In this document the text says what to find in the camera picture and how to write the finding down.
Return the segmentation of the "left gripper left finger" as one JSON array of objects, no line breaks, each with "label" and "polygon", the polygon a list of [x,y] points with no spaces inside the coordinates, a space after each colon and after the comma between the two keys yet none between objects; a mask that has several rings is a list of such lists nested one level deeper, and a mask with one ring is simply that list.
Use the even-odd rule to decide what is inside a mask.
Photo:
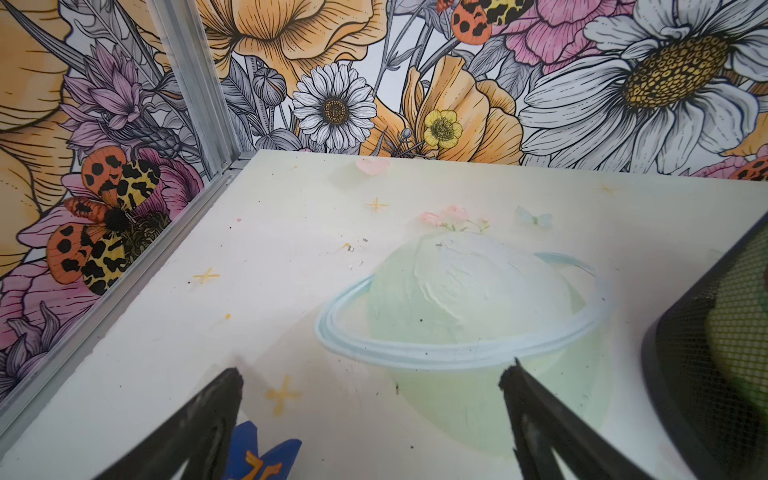
[{"label": "left gripper left finger", "polygon": [[223,370],[184,406],[99,479],[221,479],[239,406],[243,378]]}]

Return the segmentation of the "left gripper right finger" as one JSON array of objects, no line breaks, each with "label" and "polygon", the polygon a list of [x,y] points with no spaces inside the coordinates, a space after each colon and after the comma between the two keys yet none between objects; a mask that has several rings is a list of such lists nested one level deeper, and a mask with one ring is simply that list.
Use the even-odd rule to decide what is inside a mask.
[{"label": "left gripper right finger", "polygon": [[519,363],[499,381],[525,479],[562,479],[563,460],[578,479],[647,479]]}]

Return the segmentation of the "blue packaged item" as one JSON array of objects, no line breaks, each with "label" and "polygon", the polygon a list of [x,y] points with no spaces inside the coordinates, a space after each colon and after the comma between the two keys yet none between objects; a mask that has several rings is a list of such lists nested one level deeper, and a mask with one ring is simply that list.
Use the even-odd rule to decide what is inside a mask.
[{"label": "blue packaged item", "polygon": [[286,440],[259,453],[258,428],[247,421],[232,433],[223,479],[285,480],[295,464],[302,441]]}]

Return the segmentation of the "black mesh trash bin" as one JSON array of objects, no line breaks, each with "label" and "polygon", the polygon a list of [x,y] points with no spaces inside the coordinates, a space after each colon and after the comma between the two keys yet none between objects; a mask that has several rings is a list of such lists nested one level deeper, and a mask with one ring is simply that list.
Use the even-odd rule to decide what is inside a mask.
[{"label": "black mesh trash bin", "polygon": [[717,366],[705,325],[720,279],[744,246],[767,232],[760,218],[649,328],[641,359],[649,397],[666,433],[698,479],[764,479],[767,415]]}]

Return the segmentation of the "yellow-green plastic bin bag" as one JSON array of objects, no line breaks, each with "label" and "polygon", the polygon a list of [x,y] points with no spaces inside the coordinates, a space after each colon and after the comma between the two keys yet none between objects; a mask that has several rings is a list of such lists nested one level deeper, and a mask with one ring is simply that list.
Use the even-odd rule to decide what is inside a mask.
[{"label": "yellow-green plastic bin bag", "polygon": [[720,279],[705,331],[717,366],[767,415],[767,232],[757,233]]}]

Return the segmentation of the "floral table mat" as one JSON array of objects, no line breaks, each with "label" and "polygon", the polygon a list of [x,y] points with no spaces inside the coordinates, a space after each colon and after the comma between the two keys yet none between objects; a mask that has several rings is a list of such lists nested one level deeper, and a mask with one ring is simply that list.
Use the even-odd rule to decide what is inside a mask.
[{"label": "floral table mat", "polygon": [[598,326],[524,367],[658,479],[690,471],[643,385],[650,325],[767,210],[763,182],[264,152],[1,462],[101,473],[228,367],[289,479],[516,479],[497,342]]}]

